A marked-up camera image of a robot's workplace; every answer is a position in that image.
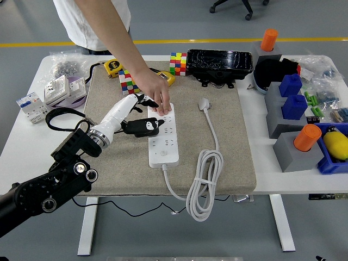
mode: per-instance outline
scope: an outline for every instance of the white shirt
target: white shirt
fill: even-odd
[[[128,31],[131,22],[131,12],[129,11],[127,0],[111,1]],[[107,50],[106,46],[93,32],[74,0],[53,0],[53,3],[66,29],[68,37],[74,44],[93,51]]]

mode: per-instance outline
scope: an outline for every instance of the power outlet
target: power outlet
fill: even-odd
[[[174,106],[172,103],[170,106],[172,110],[164,116],[159,116],[150,107],[147,110],[149,118],[155,117],[157,120],[164,120],[159,127],[159,133],[148,138],[148,163],[154,169],[162,168],[163,164],[168,167],[179,165]]]

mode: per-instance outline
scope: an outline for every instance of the table leg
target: table leg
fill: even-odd
[[[98,197],[87,197],[86,205],[97,204]],[[80,243],[78,246],[78,256],[90,256],[93,240],[94,225],[97,215],[97,206],[89,206],[85,208],[83,217]]]
[[[296,251],[282,196],[280,194],[270,195],[270,200],[283,251]]]

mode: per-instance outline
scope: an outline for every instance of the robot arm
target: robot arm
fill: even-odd
[[[98,157],[113,141],[115,132],[123,129],[135,136],[156,135],[164,123],[156,118],[125,122],[135,106],[158,107],[145,95],[128,95],[117,102],[102,122],[87,133],[80,128],[72,132],[51,154],[55,162],[49,172],[22,184],[15,183],[12,189],[0,197],[0,238],[32,216],[51,213],[81,191],[88,192],[98,178],[96,170],[82,160],[82,150],[91,157]]]

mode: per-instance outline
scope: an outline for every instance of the finger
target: finger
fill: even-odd
[[[172,110],[169,103],[169,92],[168,88],[162,91],[162,102],[163,102],[163,112],[164,114],[168,114]]]
[[[162,98],[161,98],[160,92],[154,93],[154,101],[158,104],[157,112],[159,113],[160,116],[163,116],[164,113],[163,113]]]

